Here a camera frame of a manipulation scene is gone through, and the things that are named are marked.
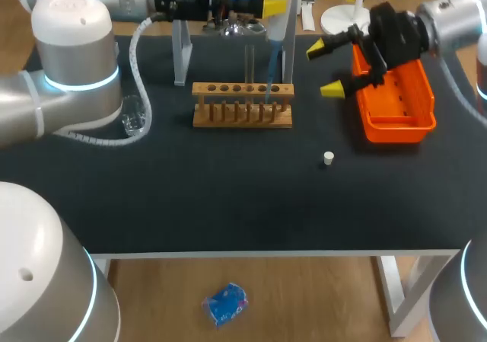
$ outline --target blue plastic bag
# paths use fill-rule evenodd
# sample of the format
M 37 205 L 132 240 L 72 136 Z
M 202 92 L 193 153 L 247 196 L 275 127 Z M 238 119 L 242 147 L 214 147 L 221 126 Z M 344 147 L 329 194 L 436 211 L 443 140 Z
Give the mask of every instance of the blue plastic bag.
M 217 327 L 231 321 L 249 304 L 245 291 L 234 283 L 229 283 L 222 291 L 203 300 L 202 306 Z

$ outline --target orange tray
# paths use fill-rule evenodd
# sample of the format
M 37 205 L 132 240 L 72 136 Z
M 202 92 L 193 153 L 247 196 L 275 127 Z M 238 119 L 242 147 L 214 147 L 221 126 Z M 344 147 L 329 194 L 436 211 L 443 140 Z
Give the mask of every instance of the orange tray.
M 353 46 L 353 74 L 370 66 Z M 384 85 L 357 92 L 365 135 L 371 142 L 421 142 L 436 127 L 434 95 L 419 60 L 399 66 L 384 76 Z

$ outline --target wooden test tube rack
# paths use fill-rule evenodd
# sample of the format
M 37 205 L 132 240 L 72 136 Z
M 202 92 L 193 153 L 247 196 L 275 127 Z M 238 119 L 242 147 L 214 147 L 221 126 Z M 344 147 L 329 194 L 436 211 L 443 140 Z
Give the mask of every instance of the wooden test tube rack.
M 272 85 L 269 102 L 264 104 L 266 86 L 245 83 L 193 83 L 193 96 L 198 97 L 193 118 L 194 127 L 234 127 L 244 129 L 290 129 L 292 112 L 290 100 L 293 85 Z M 205 102 L 206 97 L 241 97 L 242 101 L 227 104 Z

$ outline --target white table leg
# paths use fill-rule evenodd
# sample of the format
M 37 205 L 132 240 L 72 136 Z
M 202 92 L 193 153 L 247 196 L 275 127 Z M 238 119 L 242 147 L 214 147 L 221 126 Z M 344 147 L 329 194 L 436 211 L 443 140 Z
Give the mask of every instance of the white table leg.
M 444 255 L 419 257 L 409 277 L 405 295 L 396 258 L 377 257 L 392 337 L 407 337 L 425 316 L 431 285 L 449 259 L 450 256 Z
M 93 258 L 93 262 L 98 266 L 98 268 L 105 275 L 105 277 L 108 277 L 112 260 L 109 258 Z

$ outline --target black table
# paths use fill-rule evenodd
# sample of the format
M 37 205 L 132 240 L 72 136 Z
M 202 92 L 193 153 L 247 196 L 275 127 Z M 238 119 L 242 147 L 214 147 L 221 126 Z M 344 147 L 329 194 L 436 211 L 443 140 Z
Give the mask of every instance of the black table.
M 323 99 L 321 85 L 349 72 L 349 46 L 308 62 L 316 37 L 298 37 L 294 128 L 193 129 L 193 82 L 241 82 L 244 46 L 262 38 L 194 37 L 185 88 L 173 86 L 169 37 L 145 37 L 139 65 L 154 110 L 148 137 L 120 149 L 47 136 L 0 152 L 0 181 L 49 201 L 95 254 L 226 251 L 364 251 L 461 248 L 485 228 L 487 131 L 424 58 L 436 130 L 420 145 L 370 145 L 354 100 Z M 135 90 L 128 37 L 119 37 L 125 93 Z M 457 80 L 473 96 L 456 57 Z M 34 52 L 28 70 L 40 67 Z M 97 133 L 123 134 L 116 122 Z M 323 153 L 333 165 L 324 168 Z

